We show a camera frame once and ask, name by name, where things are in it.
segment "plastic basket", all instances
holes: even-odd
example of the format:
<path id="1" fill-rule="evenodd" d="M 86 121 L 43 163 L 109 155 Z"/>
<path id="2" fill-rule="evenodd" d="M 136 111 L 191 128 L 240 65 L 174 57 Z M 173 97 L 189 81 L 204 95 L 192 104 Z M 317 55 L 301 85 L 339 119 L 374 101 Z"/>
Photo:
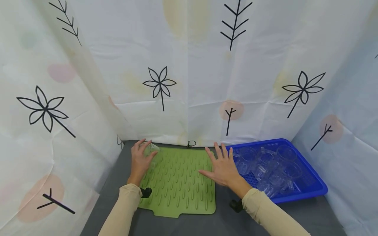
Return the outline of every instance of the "plastic basket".
<path id="1" fill-rule="evenodd" d="M 242 147 L 251 147 L 254 148 L 257 152 L 260 150 L 261 147 L 266 149 L 276 151 L 277 148 L 281 145 L 287 145 L 292 147 L 295 152 L 297 153 L 297 159 L 294 161 L 297 163 L 301 170 L 302 176 L 295 180 L 294 182 L 294 191 L 288 195 L 281 195 L 280 193 L 271 198 L 271 200 L 278 204 L 283 202 L 291 202 L 297 201 L 300 199 L 306 199 L 310 197 L 316 197 L 325 195 L 328 192 L 328 188 L 325 185 L 324 181 L 320 178 L 320 176 L 316 173 L 316 171 L 312 168 L 312 166 L 306 161 L 306 159 L 302 156 L 302 154 L 291 144 L 290 141 L 286 139 L 272 139 L 272 140 L 265 140 L 259 142 L 252 142 L 252 143 L 242 143 L 236 145 L 227 146 L 227 150 L 231 147 L 233 148 L 233 153 L 239 153 L 240 148 Z M 252 172 L 242 175 L 242 177 L 254 188 L 257 186 L 257 179 L 252 174 Z"/>

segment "long sleeve shirt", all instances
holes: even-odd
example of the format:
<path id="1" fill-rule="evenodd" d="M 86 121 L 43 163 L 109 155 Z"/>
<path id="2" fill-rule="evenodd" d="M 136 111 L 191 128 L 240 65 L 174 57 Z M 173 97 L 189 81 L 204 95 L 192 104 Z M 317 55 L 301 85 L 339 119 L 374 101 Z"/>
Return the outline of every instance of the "long sleeve shirt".
<path id="1" fill-rule="evenodd" d="M 119 189 L 116 204 L 101 228 L 99 236 L 128 235 L 131 220 L 136 211 L 142 192 L 135 184 Z M 264 192 L 251 189 L 243 197 L 243 208 L 271 236 L 309 236 L 310 234 L 291 216 L 274 204 Z"/>

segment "drying mat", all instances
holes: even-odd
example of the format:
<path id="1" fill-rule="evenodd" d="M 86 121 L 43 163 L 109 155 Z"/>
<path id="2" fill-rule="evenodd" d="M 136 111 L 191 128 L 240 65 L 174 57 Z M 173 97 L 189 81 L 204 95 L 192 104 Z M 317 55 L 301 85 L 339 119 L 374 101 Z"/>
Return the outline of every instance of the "drying mat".
<path id="1" fill-rule="evenodd" d="M 198 170 L 211 171 L 205 151 L 161 148 L 142 180 L 141 188 L 151 188 L 149 198 L 142 198 L 139 207 L 152 210 L 156 216 L 178 218 L 180 214 L 213 214 L 215 184 Z"/>

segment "white fabric backdrop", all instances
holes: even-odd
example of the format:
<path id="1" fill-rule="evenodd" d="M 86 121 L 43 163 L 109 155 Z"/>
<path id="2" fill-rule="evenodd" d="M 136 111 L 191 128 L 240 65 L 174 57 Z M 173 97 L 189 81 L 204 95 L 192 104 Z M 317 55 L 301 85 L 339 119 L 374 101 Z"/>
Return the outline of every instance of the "white fabric backdrop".
<path id="1" fill-rule="evenodd" d="M 114 103 L 136 133 L 206 146 L 291 140 L 324 91 L 309 94 L 306 105 L 299 101 L 287 118 L 295 100 L 284 103 L 293 92 L 282 86 L 297 85 L 304 71 L 309 81 L 326 73 L 316 84 L 326 90 L 374 2 L 253 1 L 238 16 L 236 26 L 248 21 L 235 31 L 246 30 L 231 51 L 220 32 L 232 36 L 222 21 L 233 28 L 235 15 L 224 4 L 237 11 L 238 0 L 77 0 L 72 6 Z M 249 3 L 242 0 L 239 12 Z M 167 87 L 170 97 L 163 94 L 163 111 L 161 94 L 153 98 L 143 82 L 152 81 L 148 68 L 159 74 L 166 66 L 166 78 L 177 84 Z M 226 100 L 242 104 L 226 106 L 237 108 L 228 136 Z"/>
<path id="2" fill-rule="evenodd" d="M 0 235 L 79 235 L 121 151 L 114 130 L 129 133 L 81 34 L 83 46 L 56 17 L 48 1 L 0 3 Z"/>
<path id="3" fill-rule="evenodd" d="M 350 236 L 378 235 L 377 26 L 378 5 L 328 92 L 293 139 L 327 183 L 328 201 Z M 325 124 L 332 132 L 324 134 Z"/>

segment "gray table surface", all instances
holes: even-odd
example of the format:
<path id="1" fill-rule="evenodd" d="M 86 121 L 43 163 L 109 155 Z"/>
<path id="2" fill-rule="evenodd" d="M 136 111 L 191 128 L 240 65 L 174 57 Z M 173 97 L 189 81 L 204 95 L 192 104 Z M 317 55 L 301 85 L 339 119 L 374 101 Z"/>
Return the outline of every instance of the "gray table surface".
<path id="1" fill-rule="evenodd" d="M 93 236 L 100 232 L 118 198 L 119 188 L 126 184 L 130 174 L 130 148 L 136 141 L 127 141 L 103 186 L 100 197 L 81 233 Z M 160 147 L 187 148 L 157 144 Z M 216 185 L 216 211 L 212 215 L 182 214 L 178 219 L 154 216 L 152 211 L 138 208 L 134 214 L 129 235 L 269 235 L 245 212 L 234 212 L 229 207 L 237 196 L 228 188 Z M 312 236 L 345 236 L 345 232 L 324 196 L 279 204 Z"/>

